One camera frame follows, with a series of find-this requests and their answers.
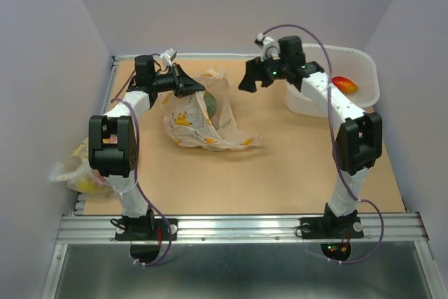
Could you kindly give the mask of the green fake melon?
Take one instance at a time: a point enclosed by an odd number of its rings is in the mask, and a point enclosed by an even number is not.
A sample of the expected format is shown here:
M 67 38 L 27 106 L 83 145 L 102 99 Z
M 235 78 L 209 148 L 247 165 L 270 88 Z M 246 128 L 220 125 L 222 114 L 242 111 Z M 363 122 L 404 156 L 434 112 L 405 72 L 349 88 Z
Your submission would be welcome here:
M 208 117 L 213 118 L 218 108 L 218 102 L 209 91 L 205 91 L 204 93 L 204 103 Z

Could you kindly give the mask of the translucent banana-print plastic bag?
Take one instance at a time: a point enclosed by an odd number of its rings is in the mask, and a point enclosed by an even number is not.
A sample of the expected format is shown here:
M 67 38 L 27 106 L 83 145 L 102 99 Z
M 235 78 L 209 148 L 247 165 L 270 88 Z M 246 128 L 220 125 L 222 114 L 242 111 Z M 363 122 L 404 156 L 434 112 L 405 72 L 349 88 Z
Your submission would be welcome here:
M 205 71 L 194 79 L 217 100 L 218 108 L 209 118 L 204 103 L 205 91 L 177 98 L 172 92 L 160 95 L 163 125 L 167 135 L 179 146 L 208 151 L 240 151 L 262 146 L 260 134 L 239 129 L 230 103 L 230 85 L 223 69 Z

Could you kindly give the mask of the red-yellow fake mango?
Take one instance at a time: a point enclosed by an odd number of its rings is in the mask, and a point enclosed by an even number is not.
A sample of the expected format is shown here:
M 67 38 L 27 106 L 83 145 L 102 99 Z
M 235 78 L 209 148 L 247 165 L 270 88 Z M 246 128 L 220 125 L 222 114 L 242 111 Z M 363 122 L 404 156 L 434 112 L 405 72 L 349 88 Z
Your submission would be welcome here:
M 352 95 L 358 91 L 358 86 L 343 76 L 332 77 L 332 84 L 345 95 Z

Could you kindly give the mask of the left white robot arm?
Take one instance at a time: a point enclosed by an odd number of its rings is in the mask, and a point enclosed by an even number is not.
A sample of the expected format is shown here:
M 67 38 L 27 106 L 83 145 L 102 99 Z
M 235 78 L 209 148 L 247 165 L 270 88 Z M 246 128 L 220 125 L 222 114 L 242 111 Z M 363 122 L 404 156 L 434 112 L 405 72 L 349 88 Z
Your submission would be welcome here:
M 117 240 L 145 240 L 171 230 L 169 224 L 156 224 L 159 211 L 144 195 L 136 173 L 139 117 L 153 107 L 161 93 L 183 98 L 205 90 L 175 63 L 175 58 L 175 50 L 135 57 L 124 97 L 118 97 L 110 111 L 89 119 L 90 167 L 111 184 L 122 206 L 122 216 L 111 221 Z

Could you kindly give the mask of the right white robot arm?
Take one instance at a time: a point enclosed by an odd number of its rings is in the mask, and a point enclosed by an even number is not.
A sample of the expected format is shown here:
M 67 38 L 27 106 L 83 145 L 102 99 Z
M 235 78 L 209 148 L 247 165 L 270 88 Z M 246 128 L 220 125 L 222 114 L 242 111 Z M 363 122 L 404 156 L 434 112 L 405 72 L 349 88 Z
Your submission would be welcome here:
M 304 239 L 363 237 L 357 206 L 368 171 L 382 155 L 382 117 L 356 106 L 331 81 L 329 68 L 307 60 L 299 36 L 278 41 L 259 34 L 258 57 L 246 62 L 239 89 L 266 88 L 275 80 L 285 80 L 310 99 L 328 117 L 332 156 L 337 170 L 335 189 L 321 217 L 302 217 L 300 235 Z

